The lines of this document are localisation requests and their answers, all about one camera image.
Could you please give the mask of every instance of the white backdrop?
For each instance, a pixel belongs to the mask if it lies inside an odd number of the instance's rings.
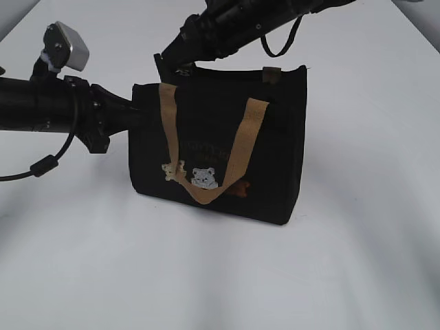
[[[130,98],[133,83],[158,81],[153,53],[203,7],[42,0],[0,63],[28,78],[61,20],[90,48],[80,76]],[[438,329],[440,56],[390,1],[369,0],[307,17],[280,60],[255,43],[205,66],[302,64],[305,167],[289,225],[139,196],[125,133],[103,156],[76,141],[44,178],[0,185],[0,329]],[[0,135],[5,175],[65,138]]]
[[[0,41],[39,0],[0,1]]]

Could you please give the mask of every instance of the black cylinder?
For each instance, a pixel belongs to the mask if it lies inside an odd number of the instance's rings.
[[[1,131],[68,133],[72,120],[72,95],[63,81],[0,78]]]

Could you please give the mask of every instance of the small orange patch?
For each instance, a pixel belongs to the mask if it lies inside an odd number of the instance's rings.
[[[229,187],[225,194],[229,196],[237,196],[240,198],[246,198],[248,196],[248,188],[250,187],[250,183],[244,180],[239,180],[234,183],[231,187]]]

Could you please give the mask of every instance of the white wall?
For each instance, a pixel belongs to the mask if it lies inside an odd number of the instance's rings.
[[[0,1],[0,41],[39,2],[39,0]]]
[[[440,52],[440,0],[393,0]]]

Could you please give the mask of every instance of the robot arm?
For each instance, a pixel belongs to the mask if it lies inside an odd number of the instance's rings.
[[[188,17],[162,53],[173,70],[195,61],[215,61],[305,14],[355,0],[206,0],[206,10]]]

